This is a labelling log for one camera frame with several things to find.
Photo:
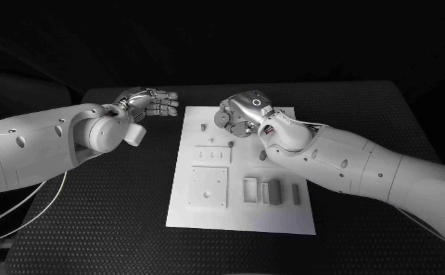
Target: dark background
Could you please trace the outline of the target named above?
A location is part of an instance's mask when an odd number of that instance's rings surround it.
[[[391,80],[443,161],[443,39],[443,0],[3,0],[0,118],[94,87]]]

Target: white paper sheet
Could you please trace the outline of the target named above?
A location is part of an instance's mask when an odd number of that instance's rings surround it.
[[[283,109],[295,116],[293,108]],[[172,196],[169,200],[167,227],[258,231],[315,235],[315,225],[306,179],[276,166],[270,161],[257,161],[263,144],[257,135],[237,138],[214,124],[218,107],[193,107],[185,109],[182,136]],[[227,207],[196,208],[188,204],[188,187],[192,175],[192,151],[195,146],[222,147],[232,141],[231,163],[208,166],[227,168]],[[244,178],[257,179],[257,204],[243,202]],[[261,183],[270,179],[280,180],[283,204],[261,204]],[[299,186],[300,205],[293,205],[292,184]]]

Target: tabletop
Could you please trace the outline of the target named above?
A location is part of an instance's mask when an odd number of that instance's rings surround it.
[[[258,89],[296,119],[351,131],[439,162],[397,87],[387,81],[159,87],[179,94],[177,117],[146,117],[141,145],[121,143],[68,172],[60,196],[17,233],[8,274],[443,274],[445,242],[383,202],[308,182],[316,236],[164,227],[185,107],[216,106]],[[92,89],[111,103],[125,88]],[[47,181],[24,221],[46,207]]]

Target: robotic arm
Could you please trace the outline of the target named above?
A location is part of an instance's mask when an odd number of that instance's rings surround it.
[[[177,95],[136,87],[114,104],[86,103],[0,121],[0,192],[42,183],[111,152],[120,142],[138,146],[144,116],[176,116]]]
[[[260,91],[227,98],[215,124],[260,136],[270,160],[326,189],[370,197],[414,215],[445,236],[445,166],[397,154],[367,138],[274,111]]]

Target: black table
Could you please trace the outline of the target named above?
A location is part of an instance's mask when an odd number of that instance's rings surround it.
[[[10,274],[443,274],[445,242],[383,202],[309,183],[316,236],[164,227],[185,106],[258,89],[299,120],[348,130],[390,150],[438,162],[391,82],[160,87],[179,93],[179,116],[149,117],[134,148],[69,171],[60,196],[19,232]],[[124,89],[92,89],[110,103]],[[26,220],[46,207],[60,177],[40,190]]]

